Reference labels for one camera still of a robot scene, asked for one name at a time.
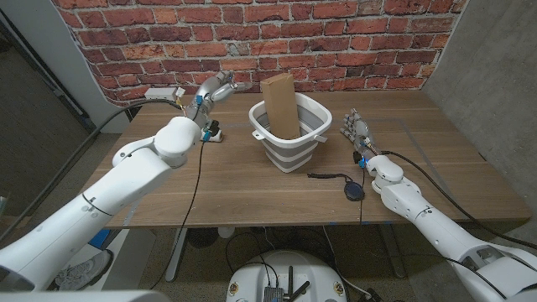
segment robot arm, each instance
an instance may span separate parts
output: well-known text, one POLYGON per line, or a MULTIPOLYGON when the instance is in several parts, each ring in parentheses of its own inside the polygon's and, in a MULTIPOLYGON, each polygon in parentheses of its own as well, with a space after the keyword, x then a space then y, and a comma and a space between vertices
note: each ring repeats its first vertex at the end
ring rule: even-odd
POLYGON ((114 215, 160 187, 173 169, 186 163, 201 131, 210 133, 214 127, 208 117, 214 105, 247 88, 232 82, 231 71, 220 72, 200 87, 194 104, 186 109, 188 117, 174 117, 153 137, 121 148, 113 158, 114 168, 100 180, 0 250, 0 291, 47 289, 69 259, 114 215))
POLYGON ((463 268, 450 263, 475 300, 502 301, 537 284, 536 256, 472 236, 430 204, 421 195, 420 188, 404 177, 403 170, 382 155, 355 110, 344 122, 347 128, 342 128, 341 132, 362 155, 365 168, 374 177, 371 185, 380 194, 383 204, 412 222, 442 256, 465 265, 463 268), (467 268, 480 273, 501 294, 467 268))

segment brown cardboard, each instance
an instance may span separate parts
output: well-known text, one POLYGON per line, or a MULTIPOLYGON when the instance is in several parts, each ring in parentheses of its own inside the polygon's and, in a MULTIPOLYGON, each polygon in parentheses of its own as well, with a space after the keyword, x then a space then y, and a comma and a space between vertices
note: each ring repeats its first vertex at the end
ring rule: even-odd
POLYGON ((283 73, 261 81, 270 132, 277 138, 300 137, 293 75, 283 73))

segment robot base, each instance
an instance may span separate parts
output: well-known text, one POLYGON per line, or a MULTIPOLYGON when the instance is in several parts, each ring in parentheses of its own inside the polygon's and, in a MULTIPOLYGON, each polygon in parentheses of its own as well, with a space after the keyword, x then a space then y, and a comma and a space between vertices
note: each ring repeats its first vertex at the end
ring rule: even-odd
MULTIPOLYGON (((309 286, 298 294, 294 301, 320 301, 320 302, 347 302, 347 295, 343 282, 339 275, 326 263, 310 254, 277 250, 263 254, 266 264, 272 266, 278 275, 278 288, 265 289, 269 280, 262 260, 259 256, 248 261, 233 274, 226 292, 226 302, 282 302, 297 291, 306 281, 309 286), (289 292, 289 267, 292 267, 292 292, 289 292), (272 298, 265 297, 266 292, 271 292, 272 298), (284 298, 274 298, 277 292, 285 293, 284 298)), ((276 287, 276 277, 270 267, 267 267, 270 283, 276 287)))

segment wooden table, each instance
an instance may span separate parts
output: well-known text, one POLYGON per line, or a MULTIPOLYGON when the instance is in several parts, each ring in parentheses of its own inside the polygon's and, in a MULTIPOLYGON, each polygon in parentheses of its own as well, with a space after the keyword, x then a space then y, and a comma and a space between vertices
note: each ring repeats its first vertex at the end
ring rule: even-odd
MULTIPOLYGON (((355 107, 368 122, 381 149, 413 159, 448 189, 456 200, 483 221, 523 221, 531 211, 502 176, 420 91, 360 91, 306 93, 330 110, 333 121, 312 160, 285 174, 267 158, 252 136, 248 110, 261 94, 232 96, 211 117, 220 122, 222 143, 206 143, 200 187, 186 227, 252 227, 360 223, 360 203, 343 194, 343 179, 308 179, 306 173, 345 173, 361 181, 362 170, 352 161, 352 144, 339 133, 342 118, 355 107)), ((112 156, 126 143, 154 135, 179 112, 165 104, 144 106, 86 183, 95 183, 112 167, 112 156)), ((198 170, 199 147, 189 162, 175 171, 135 209, 127 227, 178 227, 190 204, 198 170)), ((398 158, 405 176, 423 196, 456 221, 466 218, 414 167, 398 158)), ((384 207, 366 175, 364 223, 403 222, 384 207)), ((108 227, 125 227, 130 206, 108 227)))

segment sneaker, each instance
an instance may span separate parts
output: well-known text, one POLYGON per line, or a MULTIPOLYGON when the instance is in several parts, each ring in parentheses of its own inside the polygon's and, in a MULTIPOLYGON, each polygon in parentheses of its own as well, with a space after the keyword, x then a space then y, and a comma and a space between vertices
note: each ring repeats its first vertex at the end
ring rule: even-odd
POLYGON ((104 250, 84 263, 60 271, 55 285, 58 290, 78 290, 93 285, 107 272, 112 260, 112 251, 104 250))

